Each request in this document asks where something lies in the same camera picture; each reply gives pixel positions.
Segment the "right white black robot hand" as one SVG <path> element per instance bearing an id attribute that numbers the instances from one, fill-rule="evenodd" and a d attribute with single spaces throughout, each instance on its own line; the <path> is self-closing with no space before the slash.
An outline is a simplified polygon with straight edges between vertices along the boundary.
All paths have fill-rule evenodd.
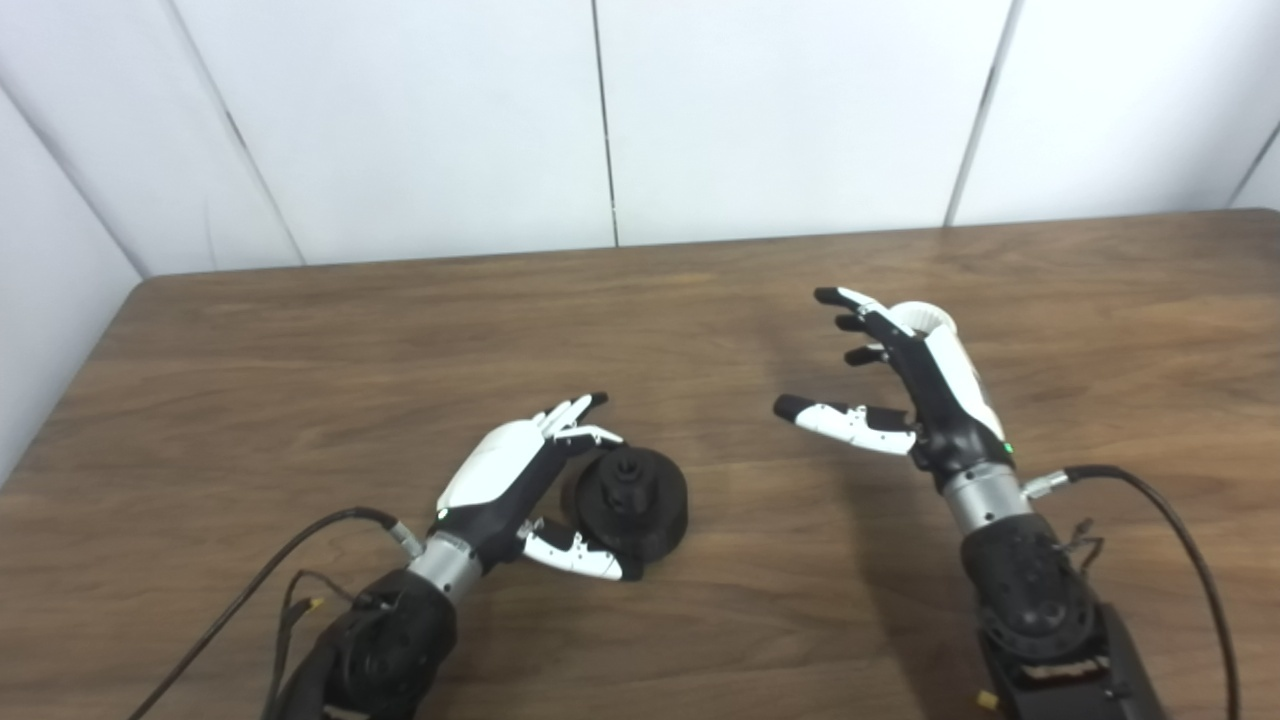
<path id="1" fill-rule="evenodd" d="M 820 287 L 814 297 L 845 309 L 836 319 L 840 329 L 872 340 L 846 352 L 846 364 L 891 366 L 914 410 L 781 395 L 773 404 L 776 416 L 844 445 L 909 457 L 938 489 L 979 466 L 1015 466 L 1004 425 L 946 311 L 915 301 L 887 307 L 844 287 Z"/>

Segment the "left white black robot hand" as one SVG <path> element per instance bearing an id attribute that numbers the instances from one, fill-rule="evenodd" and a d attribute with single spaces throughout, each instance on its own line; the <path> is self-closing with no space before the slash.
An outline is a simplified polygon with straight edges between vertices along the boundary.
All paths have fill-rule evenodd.
<path id="1" fill-rule="evenodd" d="M 607 401 L 603 392 L 581 395 L 490 430 L 436 501 L 435 520 L 410 570 L 448 600 L 462 598 L 495 566 L 518 559 L 607 582 L 640 580 L 637 560 L 532 518 L 568 460 L 625 446 L 621 436 L 585 421 Z"/>

